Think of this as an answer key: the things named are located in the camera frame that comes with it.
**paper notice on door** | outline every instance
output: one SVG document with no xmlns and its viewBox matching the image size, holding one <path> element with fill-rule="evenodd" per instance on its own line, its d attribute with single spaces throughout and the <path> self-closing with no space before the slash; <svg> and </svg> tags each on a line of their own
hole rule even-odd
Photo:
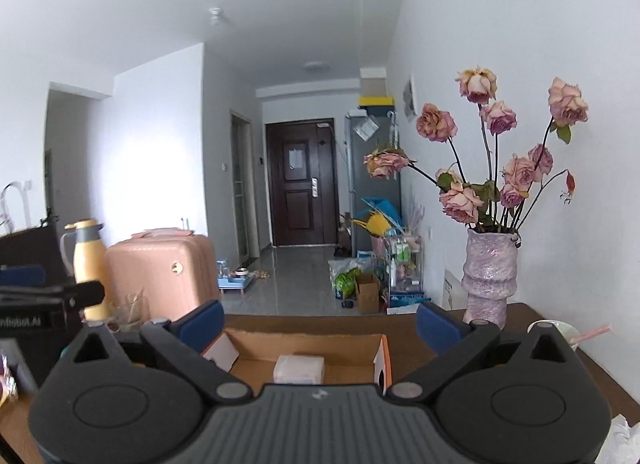
<svg viewBox="0 0 640 464">
<path fill-rule="evenodd" d="M 289 150 L 289 169 L 296 170 L 298 168 L 304 168 L 305 161 L 303 158 L 302 150 Z"/>
<path fill-rule="evenodd" d="M 356 134 L 358 134 L 364 141 L 371 139 L 378 129 L 379 126 L 376 123 L 375 118 L 372 116 L 363 119 L 362 122 L 357 124 L 354 128 Z"/>
</svg>

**smoke detector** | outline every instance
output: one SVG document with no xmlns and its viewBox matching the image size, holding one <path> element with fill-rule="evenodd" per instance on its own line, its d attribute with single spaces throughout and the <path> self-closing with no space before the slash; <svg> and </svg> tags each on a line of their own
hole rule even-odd
<svg viewBox="0 0 640 464">
<path fill-rule="evenodd" d="M 307 61 L 302 64 L 302 68 L 307 72 L 314 72 L 318 70 L 328 70 L 329 66 L 324 61 Z"/>
<path fill-rule="evenodd" d="M 211 7 L 209 9 L 209 12 L 211 14 L 211 21 L 209 23 L 211 25 L 218 25 L 220 23 L 220 20 L 222 19 L 222 13 L 224 11 L 219 7 Z"/>
</svg>

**dried rose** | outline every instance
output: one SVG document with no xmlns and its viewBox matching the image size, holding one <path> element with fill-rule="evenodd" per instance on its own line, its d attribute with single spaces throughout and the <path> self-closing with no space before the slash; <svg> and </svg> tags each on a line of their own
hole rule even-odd
<svg viewBox="0 0 640 464">
<path fill-rule="evenodd" d="M 536 163 L 538 164 L 536 171 L 539 171 L 540 173 L 536 176 L 536 179 L 540 179 L 542 181 L 542 174 L 549 175 L 549 173 L 551 173 L 551 169 L 554 166 L 554 158 L 551 157 L 548 149 L 542 146 L 542 143 L 537 144 L 529 150 L 527 155 L 529 155 L 529 158 L 533 161 L 534 165 Z"/>
<path fill-rule="evenodd" d="M 574 176 L 571 175 L 569 170 L 566 171 L 566 191 L 560 195 L 561 198 L 564 199 L 565 204 L 570 204 L 571 199 L 574 196 L 575 191 L 575 179 Z"/>
<path fill-rule="evenodd" d="M 424 105 L 422 114 L 415 122 L 415 127 L 421 136 L 437 142 L 446 142 L 458 132 L 451 114 L 431 103 Z"/>
<path fill-rule="evenodd" d="M 505 208 L 515 208 L 524 201 L 522 192 L 516 190 L 511 184 L 505 184 L 500 190 L 500 204 Z"/>
<path fill-rule="evenodd" d="M 364 158 L 364 164 L 367 165 L 367 171 L 372 177 L 388 177 L 409 166 L 409 163 L 407 156 L 397 151 L 374 152 Z"/>
<path fill-rule="evenodd" d="M 549 87 L 549 110 L 558 128 L 574 126 L 578 121 L 587 120 L 589 105 L 584 102 L 578 85 L 569 85 L 555 78 Z"/>
<path fill-rule="evenodd" d="M 482 107 L 480 117 L 486 123 L 486 127 L 492 136 L 499 135 L 518 126 L 516 113 L 504 101 L 496 101 L 493 105 Z"/>
<path fill-rule="evenodd" d="M 458 72 L 456 81 L 460 84 L 460 95 L 472 103 L 486 105 L 489 99 L 495 99 L 496 77 L 489 69 L 476 68 Z"/>
<path fill-rule="evenodd" d="M 478 207 L 484 203 L 471 188 L 464 188 L 459 182 L 451 184 L 451 189 L 440 196 L 442 210 L 457 222 L 472 224 L 478 222 Z"/>
<path fill-rule="evenodd" d="M 449 168 L 448 170 L 438 170 L 436 172 L 435 179 L 438 180 L 443 173 L 448 173 L 453 178 L 453 182 L 462 182 L 462 177 L 460 177 L 458 172 L 453 168 Z"/>
<path fill-rule="evenodd" d="M 517 191 L 528 192 L 531 184 L 542 181 L 542 173 L 535 169 L 535 163 L 527 157 L 513 158 L 502 169 L 502 176 L 507 184 Z"/>
</svg>

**blue tray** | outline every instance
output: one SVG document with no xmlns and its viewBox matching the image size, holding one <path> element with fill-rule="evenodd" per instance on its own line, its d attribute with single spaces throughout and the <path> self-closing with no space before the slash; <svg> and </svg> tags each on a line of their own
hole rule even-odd
<svg viewBox="0 0 640 464">
<path fill-rule="evenodd" d="M 229 278 L 219 278 L 218 279 L 218 287 L 220 289 L 239 289 L 245 290 L 247 286 L 252 282 L 253 277 L 250 275 L 247 276 L 235 276 Z"/>
</svg>

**glass door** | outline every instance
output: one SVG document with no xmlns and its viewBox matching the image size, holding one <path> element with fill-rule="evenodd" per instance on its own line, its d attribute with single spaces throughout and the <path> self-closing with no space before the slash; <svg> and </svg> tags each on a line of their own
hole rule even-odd
<svg viewBox="0 0 640 464">
<path fill-rule="evenodd" d="M 236 213 L 236 238 L 238 239 L 238 256 L 240 264 L 244 264 L 250 257 L 249 231 L 246 212 L 245 180 L 246 152 L 243 127 L 248 126 L 243 120 L 232 116 L 231 121 L 231 157 L 234 184 L 234 211 Z"/>
</svg>

